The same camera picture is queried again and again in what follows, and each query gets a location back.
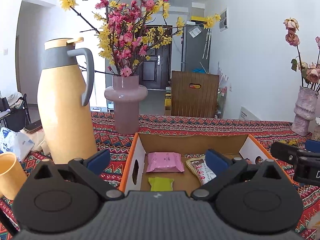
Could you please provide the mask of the pink snack packet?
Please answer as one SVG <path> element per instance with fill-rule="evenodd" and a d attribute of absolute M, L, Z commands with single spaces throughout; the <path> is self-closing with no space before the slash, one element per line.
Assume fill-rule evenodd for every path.
<path fill-rule="evenodd" d="M 147 154 L 147 159 L 147 173 L 184 172 L 184 165 L 181 160 L 181 154 L 179 153 L 152 152 Z"/>

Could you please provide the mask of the textured lilac vase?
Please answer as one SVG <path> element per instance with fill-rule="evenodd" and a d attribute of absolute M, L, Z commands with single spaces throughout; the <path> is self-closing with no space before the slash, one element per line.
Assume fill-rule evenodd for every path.
<path fill-rule="evenodd" d="M 291 130 L 298 135 L 306 136 L 310 121 L 315 119 L 316 105 L 319 93 L 300 86 L 298 98 L 294 107 L 295 118 Z"/>

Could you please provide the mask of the yellow thermos jug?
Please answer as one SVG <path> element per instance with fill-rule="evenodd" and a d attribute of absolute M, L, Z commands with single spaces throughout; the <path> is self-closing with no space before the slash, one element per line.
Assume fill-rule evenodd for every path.
<path fill-rule="evenodd" d="M 53 162 L 66 164 L 97 152 L 89 100 L 94 85 L 94 61 L 83 38 L 58 38 L 44 44 L 44 67 L 37 106 Z"/>

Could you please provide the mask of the yellow ceramic mug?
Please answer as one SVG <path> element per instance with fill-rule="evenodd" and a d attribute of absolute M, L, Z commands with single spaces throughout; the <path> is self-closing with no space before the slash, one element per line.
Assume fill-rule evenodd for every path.
<path fill-rule="evenodd" d="M 1 194 L 10 200 L 14 200 L 21 187 L 27 180 L 20 162 L 15 154 L 4 152 L 1 154 Z"/>

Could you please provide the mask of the red orange cardboard box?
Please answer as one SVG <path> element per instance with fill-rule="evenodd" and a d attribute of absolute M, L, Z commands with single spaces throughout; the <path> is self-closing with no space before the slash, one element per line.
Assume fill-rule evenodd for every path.
<path fill-rule="evenodd" d="M 173 190 L 191 194 L 200 187 L 199 179 L 185 167 L 184 172 L 148 173 L 147 154 L 151 152 L 176 152 L 185 162 L 195 154 L 204 155 L 214 149 L 228 159 L 242 157 L 255 163 L 259 158 L 273 159 L 272 155 L 252 135 L 208 136 L 208 135 L 157 135 L 136 133 L 127 157 L 119 190 L 127 194 L 131 190 L 150 191 L 148 178 L 172 178 Z"/>

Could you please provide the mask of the brown wooden chair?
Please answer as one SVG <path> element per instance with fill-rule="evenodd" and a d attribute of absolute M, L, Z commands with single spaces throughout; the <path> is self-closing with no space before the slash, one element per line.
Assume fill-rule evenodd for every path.
<path fill-rule="evenodd" d="M 213 118 L 218 88 L 218 75 L 171 72 L 171 115 Z"/>

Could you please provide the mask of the pink yellow blossom branches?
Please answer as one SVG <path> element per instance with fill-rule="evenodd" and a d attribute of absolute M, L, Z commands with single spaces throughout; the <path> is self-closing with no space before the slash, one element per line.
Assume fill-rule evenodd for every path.
<path fill-rule="evenodd" d="M 150 50 L 171 44 L 173 36 L 187 28 L 181 17 L 173 26 L 149 25 L 158 12 L 164 20 L 169 17 L 169 0 L 97 0 L 95 9 L 105 14 L 93 12 L 102 26 L 91 30 L 99 38 L 99 55 L 109 61 L 108 71 L 116 76 L 135 74 L 150 59 Z"/>

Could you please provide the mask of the white blue plastic bag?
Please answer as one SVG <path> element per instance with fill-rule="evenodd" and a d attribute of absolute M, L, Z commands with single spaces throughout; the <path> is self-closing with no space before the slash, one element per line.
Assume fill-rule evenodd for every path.
<path fill-rule="evenodd" d="M 14 132 L 6 127 L 1 127 L 0 152 L 14 153 L 22 162 L 34 146 L 34 142 L 21 132 Z"/>

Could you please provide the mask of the dark brown entry door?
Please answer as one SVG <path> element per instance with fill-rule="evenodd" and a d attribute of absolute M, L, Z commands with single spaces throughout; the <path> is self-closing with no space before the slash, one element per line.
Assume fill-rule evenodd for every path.
<path fill-rule="evenodd" d="M 165 90 L 170 79 L 171 44 L 151 48 L 147 51 L 150 59 L 139 67 L 139 84 L 147 89 Z"/>

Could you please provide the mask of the pink glass vase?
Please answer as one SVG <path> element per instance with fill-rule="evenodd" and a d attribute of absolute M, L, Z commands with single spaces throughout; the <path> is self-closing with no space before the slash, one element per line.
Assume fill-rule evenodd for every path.
<path fill-rule="evenodd" d="M 139 103 L 148 89 L 139 84 L 139 76 L 112 77 L 112 86 L 105 89 L 105 98 L 114 102 L 114 123 L 119 134 L 134 134 L 139 130 Z"/>

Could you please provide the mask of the yellow box atop fridge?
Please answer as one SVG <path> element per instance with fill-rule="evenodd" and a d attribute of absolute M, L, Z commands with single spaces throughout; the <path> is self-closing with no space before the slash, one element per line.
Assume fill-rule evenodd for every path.
<path fill-rule="evenodd" d="M 205 17 L 200 17 L 200 16 L 191 16 L 190 20 L 191 21 L 206 22 L 207 19 Z"/>

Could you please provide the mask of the grey refrigerator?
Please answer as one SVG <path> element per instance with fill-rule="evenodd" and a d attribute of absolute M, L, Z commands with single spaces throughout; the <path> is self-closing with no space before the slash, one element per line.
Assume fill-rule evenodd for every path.
<path fill-rule="evenodd" d="M 211 36 L 211 29 L 204 28 L 200 21 L 184 27 L 181 71 L 209 73 Z"/>

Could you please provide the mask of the green snack bar packet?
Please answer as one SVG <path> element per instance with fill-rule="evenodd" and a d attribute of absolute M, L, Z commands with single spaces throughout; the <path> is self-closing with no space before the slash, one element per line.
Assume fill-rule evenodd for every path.
<path fill-rule="evenodd" d="M 162 177 L 150 177 L 148 182 L 151 186 L 150 191 L 173 191 L 173 179 Z"/>

